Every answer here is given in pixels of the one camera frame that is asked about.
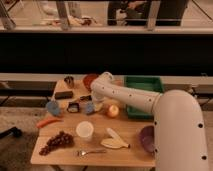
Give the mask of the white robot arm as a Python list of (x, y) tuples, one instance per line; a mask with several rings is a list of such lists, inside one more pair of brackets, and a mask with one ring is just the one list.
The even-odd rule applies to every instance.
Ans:
[(203, 113), (183, 90), (165, 93), (118, 86), (102, 73), (90, 85), (93, 99), (109, 97), (154, 116), (155, 171), (210, 171)]

